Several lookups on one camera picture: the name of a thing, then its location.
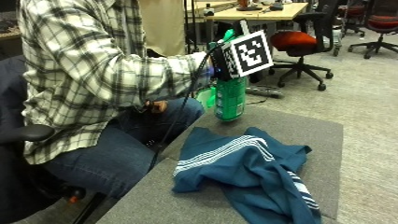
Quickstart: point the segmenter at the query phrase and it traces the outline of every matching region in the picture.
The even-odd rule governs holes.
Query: red office chair
[[[357,34],[361,33],[362,37],[365,36],[365,31],[361,30],[365,12],[366,5],[363,0],[350,0],[347,6],[338,7],[338,16],[346,20],[345,29],[342,30],[343,36],[349,30],[353,30]]]
[[[304,57],[310,54],[321,53],[333,49],[333,22],[337,15],[339,0],[319,0],[314,12],[300,14],[294,21],[300,23],[301,32],[280,32],[272,36],[272,44],[280,51],[286,51],[292,57],[300,57],[298,63],[277,64],[272,67],[269,73],[274,73],[276,68],[290,68],[277,83],[282,88],[285,86],[284,78],[297,72],[297,77],[305,72],[314,79],[319,81],[318,90],[323,91],[326,85],[323,79],[313,72],[313,70],[325,71],[326,78],[333,78],[331,69],[313,66],[304,63]],[[316,37],[308,34],[306,22],[313,22],[313,29]],[[330,40],[329,46],[325,46],[323,36]]]
[[[363,44],[354,44],[349,46],[349,52],[354,47],[365,46],[367,51],[363,55],[365,59],[370,58],[370,54],[378,53],[381,48],[389,49],[398,53],[398,45],[383,42],[383,36],[386,34],[398,32],[398,2],[397,0],[370,0],[365,26],[381,34],[377,42],[369,42]]]

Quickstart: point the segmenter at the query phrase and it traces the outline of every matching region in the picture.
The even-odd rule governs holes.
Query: floor
[[[325,80],[325,91],[318,91],[317,81],[302,75],[301,79],[286,79],[282,99],[269,98],[258,103],[273,110],[343,124],[338,212],[342,224],[398,223],[398,54],[382,49],[365,60],[365,48],[347,52],[350,44],[377,38],[370,31],[365,38],[347,34],[337,57],[325,52],[306,58],[308,63],[331,68],[334,78]],[[385,40],[398,44],[398,35],[386,36]],[[274,58],[289,59],[284,52],[276,52]],[[262,84],[276,86],[284,71],[276,71]],[[248,95],[248,103],[264,99]],[[60,201],[19,223],[71,223],[85,203],[87,200],[80,204]],[[105,202],[89,223],[99,220],[113,203]]]

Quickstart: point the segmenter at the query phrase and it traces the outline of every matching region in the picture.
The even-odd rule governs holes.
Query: chair armrest
[[[294,22],[318,21],[326,16],[326,12],[305,12],[294,17]]]
[[[325,12],[306,12],[294,17],[294,22],[300,24],[301,32],[308,33],[306,22],[319,21],[326,16]]]
[[[39,142],[47,140],[55,133],[53,128],[43,124],[32,124],[9,130],[0,135],[0,145],[16,142]]]

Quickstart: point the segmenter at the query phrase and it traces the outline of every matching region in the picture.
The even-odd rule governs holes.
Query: blue towel
[[[197,191],[209,178],[249,223],[319,224],[318,205],[294,174],[310,151],[285,146],[258,128],[242,136],[194,128],[181,149],[173,191]]]

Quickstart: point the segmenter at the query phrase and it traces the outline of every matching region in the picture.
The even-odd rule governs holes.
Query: flannel shirt
[[[142,112],[161,93],[181,95],[205,54],[146,57],[137,0],[21,0],[17,14],[28,68],[23,115],[27,124],[56,130],[47,141],[27,142],[27,161],[40,164],[95,146],[128,108]]]

